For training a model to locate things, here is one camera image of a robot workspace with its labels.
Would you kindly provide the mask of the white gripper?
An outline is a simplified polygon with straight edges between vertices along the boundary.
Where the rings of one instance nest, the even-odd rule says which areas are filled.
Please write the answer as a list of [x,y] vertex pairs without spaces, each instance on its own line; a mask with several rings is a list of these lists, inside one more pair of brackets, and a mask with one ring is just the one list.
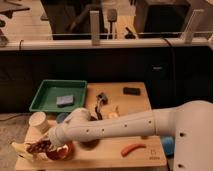
[[66,137],[62,130],[53,127],[48,132],[50,142],[57,147],[63,146],[66,143]]

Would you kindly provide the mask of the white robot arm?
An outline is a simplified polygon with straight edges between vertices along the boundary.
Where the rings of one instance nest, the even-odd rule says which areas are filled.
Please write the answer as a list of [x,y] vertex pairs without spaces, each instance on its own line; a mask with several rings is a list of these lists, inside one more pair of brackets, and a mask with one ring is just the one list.
[[77,108],[49,130],[48,138],[60,147],[72,140],[152,135],[175,138],[174,171],[213,171],[213,103],[207,101],[98,121],[87,109]]

